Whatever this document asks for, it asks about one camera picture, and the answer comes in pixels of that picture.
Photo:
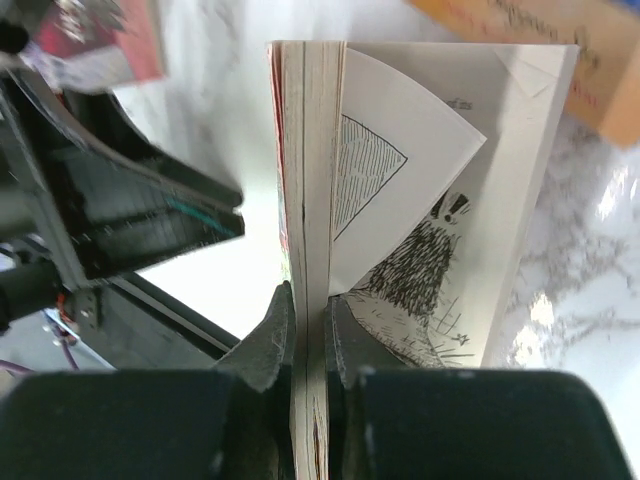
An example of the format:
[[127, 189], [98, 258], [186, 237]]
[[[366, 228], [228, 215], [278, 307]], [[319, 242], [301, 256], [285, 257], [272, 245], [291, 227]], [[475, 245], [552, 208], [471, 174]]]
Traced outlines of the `Hamlet picture book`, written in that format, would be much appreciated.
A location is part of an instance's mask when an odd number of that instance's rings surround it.
[[157, 80], [165, 75], [158, 3], [56, 1], [20, 58], [55, 91]]

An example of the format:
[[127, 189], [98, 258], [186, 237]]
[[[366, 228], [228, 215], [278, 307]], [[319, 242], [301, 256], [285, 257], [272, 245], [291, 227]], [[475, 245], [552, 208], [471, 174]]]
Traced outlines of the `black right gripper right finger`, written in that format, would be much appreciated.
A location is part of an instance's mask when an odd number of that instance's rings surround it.
[[404, 366], [330, 299], [333, 479], [628, 479], [596, 394], [547, 370]]

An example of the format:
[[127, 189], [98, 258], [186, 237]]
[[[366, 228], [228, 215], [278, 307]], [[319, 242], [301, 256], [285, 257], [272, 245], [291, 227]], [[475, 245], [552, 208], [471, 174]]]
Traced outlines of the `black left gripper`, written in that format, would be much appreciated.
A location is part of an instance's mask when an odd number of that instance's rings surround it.
[[[1, 242], [16, 262], [15, 273], [1, 276], [2, 332], [49, 307], [70, 326], [98, 324], [99, 298], [82, 306], [73, 287], [67, 300], [63, 281], [101, 283], [245, 233], [241, 215], [214, 209], [239, 207], [242, 193], [149, 143], [109, 95], [67, 89], [57, 96], [40, 74], [19, 68], [18, 54], [56, 7], [1, 3]], [[35, 134], [45, 153], [60, 150], [64, 138], [209, 208], [178, 199], [42, 199], [45, 188], [31, 171], [40, 158]]]

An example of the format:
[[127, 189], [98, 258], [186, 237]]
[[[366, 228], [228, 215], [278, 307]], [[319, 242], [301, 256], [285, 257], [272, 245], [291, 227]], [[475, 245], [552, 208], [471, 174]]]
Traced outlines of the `13-Storey Treehouse red book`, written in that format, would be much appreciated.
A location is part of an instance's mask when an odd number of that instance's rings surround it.
[[577, 56], [560, 44], [271, 43], [297, 478], [329, 475], [331, 298], [407, 365], [481, 364]]

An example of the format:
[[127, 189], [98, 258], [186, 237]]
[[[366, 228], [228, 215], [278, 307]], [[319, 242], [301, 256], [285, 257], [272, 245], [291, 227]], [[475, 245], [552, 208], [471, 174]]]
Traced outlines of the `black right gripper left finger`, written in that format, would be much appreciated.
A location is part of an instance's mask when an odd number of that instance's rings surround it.
[[291, 479], [295, 312], [264, 320], [214, 367], [33, 373], [1, 398], [5, 479]]

